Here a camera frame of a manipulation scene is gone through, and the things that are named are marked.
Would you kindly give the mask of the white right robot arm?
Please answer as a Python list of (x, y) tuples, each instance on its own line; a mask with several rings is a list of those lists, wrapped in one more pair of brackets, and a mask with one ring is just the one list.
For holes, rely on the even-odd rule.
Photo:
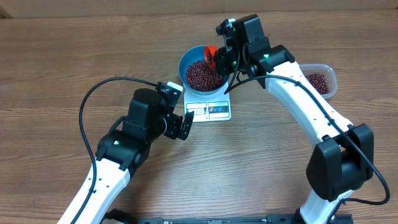
[(313, 145), (306, 168), (312, 188), (292, 223), (352, 223), (337, 210), (374, 173), (374, 135), (366, 124), (353, 125), (336, 112), (305, 78), (294, 56), (283, 46), (271, 46), (260, 18), (253, 14), (226, 19), (215, 31), (224, 47), (213, 53), (222, 76), (242, 71), (246, 82), (259, 84), (277, 97), (301, 125)]

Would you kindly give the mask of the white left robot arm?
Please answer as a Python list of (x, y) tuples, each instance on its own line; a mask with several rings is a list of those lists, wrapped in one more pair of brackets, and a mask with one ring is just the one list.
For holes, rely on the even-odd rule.
[(173, 113), (184, 87), (169, 82), (134, 92), (128, 114), (120, 117), (97, 146), (94, 164), (59, 220), (60, 223), (101, 223), (105, 213), (160, 136), (186, 140), (193, 113)]

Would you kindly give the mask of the red scoop with blue handle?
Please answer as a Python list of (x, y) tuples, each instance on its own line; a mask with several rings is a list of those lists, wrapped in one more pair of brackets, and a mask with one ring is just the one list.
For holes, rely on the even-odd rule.
[(205, 55), (205, 60), (206, 63), (208, 64), (209, 67), (215, 68), (216, 67), (216, 62), (215, 62), (215, 55), (218, 51), (218, 48), (215, 45), (206, 45), (204, 49), (204, 55)]

